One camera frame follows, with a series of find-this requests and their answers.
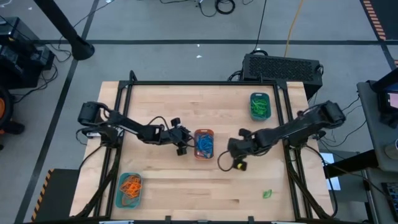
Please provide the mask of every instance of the table leg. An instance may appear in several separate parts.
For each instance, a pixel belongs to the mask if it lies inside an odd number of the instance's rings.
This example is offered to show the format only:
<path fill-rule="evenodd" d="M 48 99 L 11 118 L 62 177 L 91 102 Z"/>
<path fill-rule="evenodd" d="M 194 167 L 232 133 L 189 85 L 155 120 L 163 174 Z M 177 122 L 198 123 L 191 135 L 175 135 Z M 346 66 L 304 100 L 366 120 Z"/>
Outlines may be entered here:
<path fill-rule="evenodd" d="M 346 174 L 342 170 L 347 172 L 355 172 L 368 167 L 377 168 L 378 166 L 379 163 L 377 162 L 376 154 L 374 153 L 374 149 L 372 149 L 367 152 L 360 153 L 356 156 L 344 159 L 342 161 L 329 164 L 323 167 L 323 171 L 326 174 L 329 174 L 329 177 L 332 178 Z"/>

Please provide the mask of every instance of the yellow wire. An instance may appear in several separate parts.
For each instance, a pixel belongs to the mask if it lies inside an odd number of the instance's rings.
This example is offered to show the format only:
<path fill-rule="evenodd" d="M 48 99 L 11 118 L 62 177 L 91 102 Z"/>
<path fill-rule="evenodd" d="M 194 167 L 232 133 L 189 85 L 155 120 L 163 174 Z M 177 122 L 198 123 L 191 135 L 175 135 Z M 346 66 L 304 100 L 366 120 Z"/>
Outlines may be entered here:
<path fill-rule="evenodd" d="M 298 6 L 298 9 L 297 9 L 296 15 L 294 16 L 292 25 L 290 26 L 289 35 L 287 36 L 286 49 L 285 49 L 284 57 L 286 57 L 286 55 L 287 55 L 287 49 L 289 49 L 290 35 L 291 35 L 291 33 L 292 33 L 293 26 L 294 26 L 294 24 L 296 23 L 297 16 L 298 16 L 299 13 L 300 13 L 301 7 L 303 6 L 303 3 L 304 3 L 304 0 L 301 0 L 301 1 L 300 1 L 300 5 Z"/>

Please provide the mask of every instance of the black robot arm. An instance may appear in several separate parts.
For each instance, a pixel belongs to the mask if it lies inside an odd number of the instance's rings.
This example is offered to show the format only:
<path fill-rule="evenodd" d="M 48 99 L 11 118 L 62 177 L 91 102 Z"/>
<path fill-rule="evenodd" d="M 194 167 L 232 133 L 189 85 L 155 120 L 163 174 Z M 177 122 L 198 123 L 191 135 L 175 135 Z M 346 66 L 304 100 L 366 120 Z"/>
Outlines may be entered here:
<path fill-rule="evenodd" d="M 299 111 L 296 119 L 273 129 L 260 129 L 253 133 L 240 129 L 239 135 L 243 140 L 230 138 L 228 141 L 228 151 L 234 159 L 233 167 L 246 170 L 247 163 L 243 161 L 246 156 L 262 156 L 280 139 L 287 140 L 293 147 L 301 146 L 307 142 L 309 136 L 318 133 L 322 128 L 337 128 L 345 120 L 340 107 L 327 101 Z"/>
<path fill-rule="evenodd" d="M 108 119 L 107 121 L 101 118 L 101 109 L 103 109 L 103 114 Z M 139 140 L 146 144 L 174 144 L 178 147 L 177 154 L 179 156 L 187 153 L 187 146 L 189 146 L 187 142 L 192 138 L 189 135 L 189 130 L 180 124 L 180 118 L 171 120 L 172 128 L 170 129 L 165 129 L 163 124 L 142 125 L 121 115 L 118 111 L 109 109 L 105 104 L 97 102 L 83 104 L 78 122 L 87 126 L 87 128 L 81 130 L 83 134 L 99 133 L 101 140 L 105 143 L 116 143 L 119 135 L 119 131 L 116 128 L 120 128 L 135 134 Z"/>

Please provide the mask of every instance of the black metal frame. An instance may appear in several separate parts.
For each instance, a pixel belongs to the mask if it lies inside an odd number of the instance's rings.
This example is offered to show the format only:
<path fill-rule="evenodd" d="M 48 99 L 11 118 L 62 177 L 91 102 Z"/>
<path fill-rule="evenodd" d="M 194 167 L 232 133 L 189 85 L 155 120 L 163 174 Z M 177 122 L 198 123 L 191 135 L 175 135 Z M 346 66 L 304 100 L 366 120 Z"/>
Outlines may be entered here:
<path fill-rule="evenodd" d="M 126 94 L 126 99 L 124 102 L 124 109 L 123 109 L 123 115 L 127 116 L 127 112 L 129 109 L 130 101 L 131 101 L 131 94 L 132 94 L 132 87 L 133 85 L 229 85 L 229 86 L 259 86 L 259 85 L 264 85 L 264 86 L 272 86 L 274 89 L 274 95 L 275 95 L 275 105 L 277 108 L 277 115 L 278 115 L 278 121 L 279 125 L 284 124 L 284 117 L 282 113 L 282 106 L 280 103 L 280 96 L 279 96 L 279 87 L 281 87 L 283 94 L 284 94 L 284 100 L 285 100 L 285 105 L 286 105 L 286 110 L 287 110 L 287 117 L 288 120 L 291 121 L 293 120 L 293 113 L 292 113 L 292 108 L 290 105 L 290 99 L 289 99 L 289 93 L 287 91 L 287 85 L 286 83 L 276 83 L 274 81 L 264 81 L 262 83 L 259 82 L 191 82 L 191 81 L 174 81 L 174 82 L 169 82 L 169 81 L 158 81 L 158 82 L 153 82 L 153 81 L 137 81 L 133 73 L 130 73 L 130 80 L 129 81 L 119 81 L 118 85 L 118 92 L 116 94 L 116 102 L 114 109 L 119 110 L 120 104 L 121 104 L 121 98 L 123 94 L 123 90 L 127 87 L 127 94 Z M 124 135 L 122 134 L 120 136 L 120 144 L 116 148 L 116 154 L 115 154 L 115 159 L 114 163 L 117 162 L 119 163 L 120 158 L 121 158 L 121 150 L 123 146 L 123 137 Z M 289 162 L 291 161 L 290 157 L 290 146 L 286 141 L 283 141 L 283 146 L 284 146 L 284 156 L 285 156 L 285 163 L 287 170 L 294 169 L 292 164 Z M 111 148 L 106 149 L 106 154 L 103 162 L 103 167 L 102 167 L 102 172 L 101 172 L 101 180 L 99 184 L 101 185 L 107 176 L 108 172 L 108 166 L 110 163 L 110 158 L 111 158 Z M 306 185 L 305 181 L 305 176 L 304 176 L 304 170 L 302 166 L 302 160 L 301 160 L 301 155 L 299 152 L 295 152 L 295 159 L 297 161 L 297 173 L 300 176 L 300 180 L 304 185 Z M 69 220 L 60 220 L 57 222 L 49 222 L 49 223 L 98 223 L 98 221 L 110 221 L 111 219 L 111 213 L 112 213 L 112 208 L 113 208 L 113 200 L 114 200 L 114 194 L 115 194 L 115 188 L 116 188 L 116 181 L 118 178 L 118 169 L 114 173 L 114 176 L 112 177 L 112 181 L 110 182 L 111 186 L 109 189 L 109 197 L 108 201 L 106 204 L 106 214 L 105 216 L 99 216 L 100 213 L 100 208 L 101 208 L 101 203 L 102 203 L 102 194 L 100 197 L 99 202 L 97 202 L 94 210 L 93 217 L 71 217 Z M 337 220 L 326 220 L 326 219 L 316 219 L 312 218 L 312 209 L 310 204 L 308 203 L 307 199 L 303 198 L 304 205 L 305 205 L 305 213 L 307 218 L 303 218 L 300 215 L 300 208 L 299 208 L 299 203 L 298 203 L 298 198 L 297 198 L 297 192 L 296 192 L 296 186 L 295 182 L 293 179 L 288 175 L 288 180 L 289 180 L 289 187 L 290 187 L 290 195 L 292 198 L 292 205 L 293 205 L 293 211 L 294 211 L 294 217 L 296 222 L 303 222 L 303 223 L 339 223 L 339 224 L 357 224 L 355 222 L 343 222 L 343 221 L 337 221 Z M 148 224 L 148 223 L 154 223 L 154 224 L 192 224 L 192 223 L 208 223 L 211 222 L 212 224 L 268 224 L 268 223 L 273 223 L 273 222 L 256 222 L 254 221 L 254 217 L 248 217 L 247 221 L 172 221 L 170 216 L 166 216 L 165 220 L 134 220 L 134 223 L 136 224 Z"/>

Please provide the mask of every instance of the concrete floor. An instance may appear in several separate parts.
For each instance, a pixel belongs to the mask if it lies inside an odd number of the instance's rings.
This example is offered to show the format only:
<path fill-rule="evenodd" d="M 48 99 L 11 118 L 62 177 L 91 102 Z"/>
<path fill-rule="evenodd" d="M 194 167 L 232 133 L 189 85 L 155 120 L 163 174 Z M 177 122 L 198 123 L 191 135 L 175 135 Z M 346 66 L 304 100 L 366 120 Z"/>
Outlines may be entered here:
<path fill-rule="evenodd" d="M 56 2 L 72 24 L 86 16 L 93 3 L 98 3 L 98 7 L 106 4 L 105 0 Z M 205 13 L 214 11 L 212 2 L 205 1 Z M 96 12 L 88 31 L 88 40 L 198 42 L 103 43 L 95 45 L 96 52 L 88 60 L 72 62 L 70 59 L 65 63 L 55 63 L 59 70 L 58 78 L 46 90 L 37 91 L 16 105 L 14 117 L 26 125 L 26 131 L 20 136 L 1 136 L 0 141 L 5 148 L 0 152 L 0 222 L 13 223 L 16 220 L 65 81 L 69 82 L 72 78 L 59 120 L 55 120 L 55 132 L 39 181 L 33 186 L 34 193 L 24 219 L 26 222 L 30 220 L 47 171 L 53 168 L 78 168 L 85 147 L 75 140 L 75 131 L 80 127 L 76 118 L 83 102 L 97 99 L 101 82 L 125 80 L 130 70 L 135 71 L 139 80 L 226 80 L 240 69 L 244 54 L 252 50 L 253 44 L 226 43 L 230 43 L 230 40 L 256 39 L 264 1 L 255 0 L 247 6 L 236 2 L 236 10 L 232 14 L 217 14 L 212 18 L 202 16 L 193 1 L 161 4 L 155 0 L 115 0 Z M 261 40 L 285 40 L 299 2 L 268 0 Z M 13 0 L 11 4 L 0 7 L 0 15 L 20 17 L 41 39 L 57 40 L 60 37 L 33 0 Z M 83 21 L 76 27 L 79 34 L 85 26 L 86 21 Z M 331 100 L 345 107 L 357 97 L 357 82 L 377 80 L 391 71 L 380 45 L 364 42 L 348 45 L 344 42 L 377 40 L 359 0 L 306 0 L 291 39 L 331 41 L 318 42 L 319 45 L 315 42 L 309 45 L 292 44 L 289 48 L 289 57 L 319 60 L 324 65 L 324 85 L 318 92 L 317 103 Z M 201 40 L 221 41 L 218 44 L 203 44 Z M 278 44 L 258 47 L 273 56 L 283 56 L 285 49 L 285 45 Z M 388 50 L 393 58 L 398 59 L 397 46 L 390 45 Z M 346 124 L 334 132 L 337 141 L 342 141 L 363 121 L 363 112 L 358 108 L 348 117 Z M 354 152 L 371 148 L 365 126 L 336 149 Z M 356 210 L 361 211 L 356 217 L 347 215 L 348 211 L 344 209 L 339 216 L 349 217 L 353 221 L 363 219 L 364 209 Z"/>

